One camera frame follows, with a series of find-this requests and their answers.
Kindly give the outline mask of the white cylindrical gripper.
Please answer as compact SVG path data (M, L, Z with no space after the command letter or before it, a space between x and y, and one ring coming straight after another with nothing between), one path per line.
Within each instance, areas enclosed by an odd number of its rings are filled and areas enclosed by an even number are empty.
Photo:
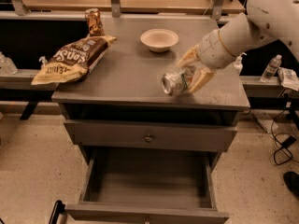
M225 68L236 58L235 45L230 45L231 41L231 37L226 32L222 29L216 29L186 51L178 61L178 67L192 66L199 61L206 66L195 70L188 88L189 93L200 90L214 77L214 70Z

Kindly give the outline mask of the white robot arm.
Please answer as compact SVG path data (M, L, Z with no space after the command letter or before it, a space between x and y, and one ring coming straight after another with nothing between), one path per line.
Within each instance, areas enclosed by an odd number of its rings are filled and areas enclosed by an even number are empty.
M280 40L299 60L299 0L247 0L240 13L220 29L206 34L179 60L194 71L189 92L205 86L219 69L237 56Z

